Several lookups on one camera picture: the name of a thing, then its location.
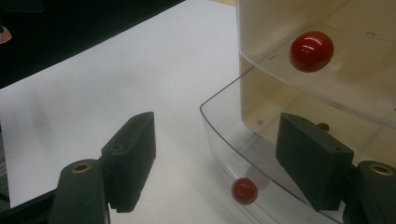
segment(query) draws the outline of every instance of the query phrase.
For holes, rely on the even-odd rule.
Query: screw hole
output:
[[[73,167],[72,173],[73,174],[80,174],[84,173],[92,168],[92,165],[90,163],[80,163]]]
[[[370,169],[379,175],[393,175],[393,171],[388,167],[380,165],[380,164],[372,164],[370,165]]]

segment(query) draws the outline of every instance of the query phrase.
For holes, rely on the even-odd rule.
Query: white table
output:
[[[238,76],[235,7],[189,0],[0,90],[11,206],[56,188],[73,161],[154,111],[157,159],[132,214],[112,223],[242,223],[199,106]]]

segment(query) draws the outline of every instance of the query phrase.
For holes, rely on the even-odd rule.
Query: transparent acrylic shelf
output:
[[[270,221],[264,219],[268,217],[275,223],[343,223],[343,205],[339,211],[317,213],[277,162],[275,144],[243,121],[241,86],[248,76],[241,76],[201,106],[209,145],[224,178],[234,181],[245,176],[257,185],[259,197],[246,209],[258,223]]]

